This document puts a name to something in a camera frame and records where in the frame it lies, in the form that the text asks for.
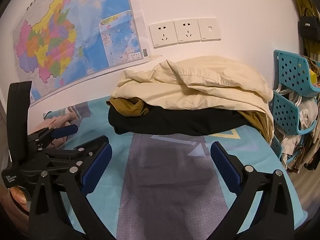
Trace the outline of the person's left hand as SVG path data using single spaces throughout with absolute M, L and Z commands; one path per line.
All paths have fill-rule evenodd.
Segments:
M 1 186 L 1 204 L 13 224 L 23 233 L 28 233 L 29 207 L 27 198 L 19 187 L 6 189 Z

